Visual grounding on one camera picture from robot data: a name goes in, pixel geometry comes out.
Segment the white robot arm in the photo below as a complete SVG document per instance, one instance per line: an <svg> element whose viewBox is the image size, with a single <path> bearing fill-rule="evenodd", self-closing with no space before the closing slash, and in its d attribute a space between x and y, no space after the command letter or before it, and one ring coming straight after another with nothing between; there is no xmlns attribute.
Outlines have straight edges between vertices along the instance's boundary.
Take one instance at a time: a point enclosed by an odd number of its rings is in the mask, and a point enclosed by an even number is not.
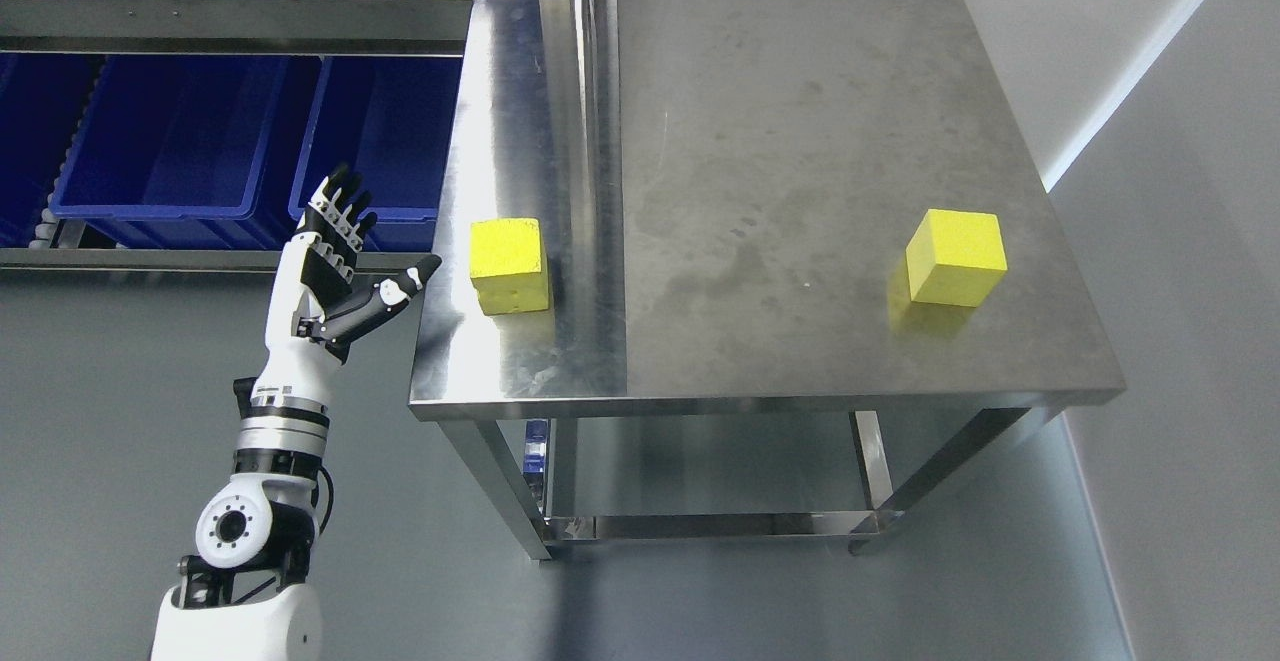
<svg viewBox="0 0 1280 661"><path fill-rule="evenodd" d="M234 382L241 428L229 482L195 524L195 552L163 597L152 660L316 660L323 611L307 580L329 519L323 457L332 382L352 345L404 311L442 260L358 283L376 223L371 195L347 165L329 173L284 243L256 377Z"/></svg>

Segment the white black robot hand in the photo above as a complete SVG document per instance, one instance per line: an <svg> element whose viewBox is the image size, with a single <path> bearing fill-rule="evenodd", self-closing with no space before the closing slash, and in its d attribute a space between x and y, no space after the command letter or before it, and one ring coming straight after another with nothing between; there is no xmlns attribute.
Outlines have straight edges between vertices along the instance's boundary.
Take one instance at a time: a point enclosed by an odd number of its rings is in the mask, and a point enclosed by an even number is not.
<svg viewBox="0 0 1280 661"><path fill-rule="evenodd" d="M402 313L442 265L428 254L397 275L357 287L351 272L378 223L371 202L361 174L344 163L306 202L271 286L264 327L270 368L289 366L293 354L347 363L351 345Z"/></svg>

